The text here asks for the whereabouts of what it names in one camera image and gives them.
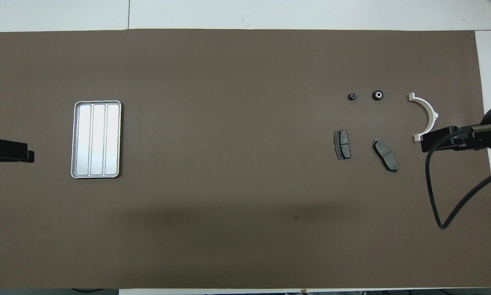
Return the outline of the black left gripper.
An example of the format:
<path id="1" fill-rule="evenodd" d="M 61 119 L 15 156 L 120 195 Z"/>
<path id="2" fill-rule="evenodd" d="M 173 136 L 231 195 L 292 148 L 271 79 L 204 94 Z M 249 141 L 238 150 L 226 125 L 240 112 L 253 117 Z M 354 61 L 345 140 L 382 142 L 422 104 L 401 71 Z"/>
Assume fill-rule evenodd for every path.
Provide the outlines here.
<path id="1" fill-rule="evenodd" d="M 0 163 L 34 163 L 34 151 L 28 150 L 26 143 L 0 139 Z"/>

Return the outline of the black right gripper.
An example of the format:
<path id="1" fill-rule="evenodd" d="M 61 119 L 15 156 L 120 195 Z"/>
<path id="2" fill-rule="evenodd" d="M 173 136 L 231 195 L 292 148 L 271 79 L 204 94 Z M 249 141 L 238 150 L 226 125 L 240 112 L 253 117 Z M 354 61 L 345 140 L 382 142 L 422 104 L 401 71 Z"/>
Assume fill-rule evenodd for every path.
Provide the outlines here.
<path id="1" fill-rule="evenodd" d="M 489 147 L 488 142 L 479 133 L 475 133 L 472 127 L 449 126 L 431 132 L 431 137 L 423 137 L 421 140 L 421 151 L 428 153 L 429 150 L 442 138 L 457 132 L 457 135 L 442 142 L 435 151 L 442 150 L 482 150 Z"/>

